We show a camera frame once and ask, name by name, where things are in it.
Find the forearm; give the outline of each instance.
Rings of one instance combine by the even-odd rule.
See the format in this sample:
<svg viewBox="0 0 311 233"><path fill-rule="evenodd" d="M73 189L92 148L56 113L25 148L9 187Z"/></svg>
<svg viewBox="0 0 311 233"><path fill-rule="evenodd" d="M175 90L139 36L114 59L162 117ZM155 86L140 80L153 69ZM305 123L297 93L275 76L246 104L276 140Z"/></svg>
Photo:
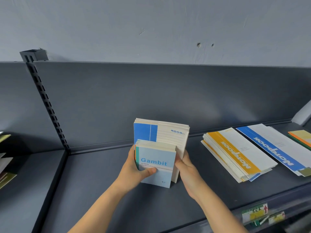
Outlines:
<svg viewBox="0 0 311 233"><path fill-rule="evenodd" d="M198 190L197 202L204 211L213 232L247 232L223 201L205 183Z"/></svg>
<svg viewBox="0 0 311 233"><path fill-rule="evenodd" d="M125 195L112 184L68 233L106 232L112 214Z"/></svg>

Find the wall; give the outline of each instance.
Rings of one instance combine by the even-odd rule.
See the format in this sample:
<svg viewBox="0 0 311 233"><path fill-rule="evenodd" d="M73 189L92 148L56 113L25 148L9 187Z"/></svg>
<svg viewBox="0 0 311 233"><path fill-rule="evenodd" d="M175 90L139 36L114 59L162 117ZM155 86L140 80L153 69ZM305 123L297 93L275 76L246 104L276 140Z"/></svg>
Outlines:
<svg viewBox="0 0 311 233"><path fill-rule="evenodd" d="M0 0L0 61L41 47L61 61L310 66L310 7L311 0Z"/></svg>

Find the left hand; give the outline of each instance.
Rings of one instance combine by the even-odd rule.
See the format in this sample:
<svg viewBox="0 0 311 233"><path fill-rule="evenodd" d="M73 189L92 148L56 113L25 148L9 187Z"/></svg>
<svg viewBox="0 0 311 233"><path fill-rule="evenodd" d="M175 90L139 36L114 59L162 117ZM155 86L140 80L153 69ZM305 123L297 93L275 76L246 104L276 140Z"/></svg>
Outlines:
<svg viewBox="0 0 311 233"><path fill-rule="evenodd" d="M143 179L156 173L156 168L146 168L139 171L135 164L134 145L128 152L128 157L115 180L114 185L117 186L124 194L135 188Z"/></svg>

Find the right hand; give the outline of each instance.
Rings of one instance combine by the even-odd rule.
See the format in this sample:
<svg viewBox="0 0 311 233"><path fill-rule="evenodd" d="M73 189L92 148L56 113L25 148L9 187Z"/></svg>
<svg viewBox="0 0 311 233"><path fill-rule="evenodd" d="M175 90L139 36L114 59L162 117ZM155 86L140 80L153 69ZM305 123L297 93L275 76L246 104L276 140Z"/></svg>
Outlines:
<svg viewBox="0 0 311 233"><path fill-rule="evenodd" d="M180 170L181 180L183 181L189 196L199 203L198 194L200 188L206 185L206 183L200 176L196 167L190 161L187 150L185 150L182 160L179 155L176 155L175 165Z"/></svg>

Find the red arrow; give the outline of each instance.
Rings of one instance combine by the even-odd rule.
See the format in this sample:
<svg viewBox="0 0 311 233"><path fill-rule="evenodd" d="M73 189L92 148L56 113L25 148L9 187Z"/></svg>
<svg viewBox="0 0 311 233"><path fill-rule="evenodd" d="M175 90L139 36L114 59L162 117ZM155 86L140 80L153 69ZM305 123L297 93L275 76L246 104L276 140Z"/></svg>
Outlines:
<svg viewBox="0 0 311 233"><path fill-rule="evenodd" d="M265 205L265 207L263 208L263 210L265 210L265 214L267 214L267 212L268 212L268 207Z"/></svg>

